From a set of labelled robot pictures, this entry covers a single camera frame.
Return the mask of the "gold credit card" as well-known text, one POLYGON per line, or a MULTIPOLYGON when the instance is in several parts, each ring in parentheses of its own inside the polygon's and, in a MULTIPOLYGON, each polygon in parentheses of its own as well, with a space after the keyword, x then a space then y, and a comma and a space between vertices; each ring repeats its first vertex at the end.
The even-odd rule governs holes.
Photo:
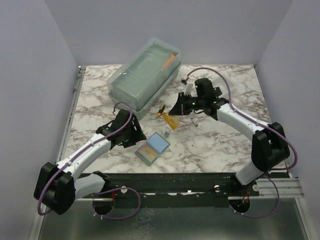
POLYGON ((171 116, 168 113, 164 113, 163 118, 172 130, 177 129, 180 126, 180 121, 175 116, 171 116))

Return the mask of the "green leather card holder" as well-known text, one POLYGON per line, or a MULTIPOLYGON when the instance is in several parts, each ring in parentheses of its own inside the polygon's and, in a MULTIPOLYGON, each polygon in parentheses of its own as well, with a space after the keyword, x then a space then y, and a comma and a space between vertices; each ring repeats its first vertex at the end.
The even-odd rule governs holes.
POLYGON ((168 136, 167 132, 164 135, 154 132, 134 154, 147 166, 151 166, 171 145, 167 141, 168 136))

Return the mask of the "white card tray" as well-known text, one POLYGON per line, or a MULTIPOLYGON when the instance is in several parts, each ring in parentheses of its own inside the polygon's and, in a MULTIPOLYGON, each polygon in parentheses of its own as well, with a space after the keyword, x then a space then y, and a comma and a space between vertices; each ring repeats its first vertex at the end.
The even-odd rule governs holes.
MULTIPOLYGON (((220 90, 222 92, 222 95, 220 96, 221 98, 225 98, 225 99, 229 98, 227 84, 220 76, 213 77, 211 79, 211 82, 212 82, 212 86, 214 88, 220 88, 220 90)), ((236 92, 236 85, 234 84, 234 82, 229 79, 227 79, 226 82, 228 83, 230 93, 231 94, 235 93, 236 92)))

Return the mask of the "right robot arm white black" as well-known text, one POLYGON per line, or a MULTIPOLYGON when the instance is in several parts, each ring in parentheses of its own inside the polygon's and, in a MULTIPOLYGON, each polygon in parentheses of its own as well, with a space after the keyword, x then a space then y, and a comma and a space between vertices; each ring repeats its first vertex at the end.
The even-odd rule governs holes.
POLYGON ((241 196, 247 192, 249 183, 290 156, 284 129, 277 122, 259 122, 237 108, 232 108, 229 100, 222 97, 221 89, 213 87, 208 78, 197 79, 194 86, 196 96, 180 92, 168 114, 186 116, 200 111, 231 126, 251 141, 251 161, 235 173, 236 180, 230 183, 230 191, 241 196))

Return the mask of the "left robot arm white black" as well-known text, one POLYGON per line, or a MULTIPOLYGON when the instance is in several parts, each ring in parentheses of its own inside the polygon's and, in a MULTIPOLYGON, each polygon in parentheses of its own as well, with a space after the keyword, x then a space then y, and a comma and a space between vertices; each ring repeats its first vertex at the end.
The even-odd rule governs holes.
POLYGON ((128 148, 145 139, 137 117, 121 109, 114 120, 98 127, 89 141, 72 155, 58 163, 47 162, 42 166, 33 194, 38 201, 37 213, 44 216, 41 206, 45 205, 62 215, 79 198, 90 194, 107 197, 111 185, 102 173, 92 173, 85 178, 81 178, 81 174, 115 146, 128 148))

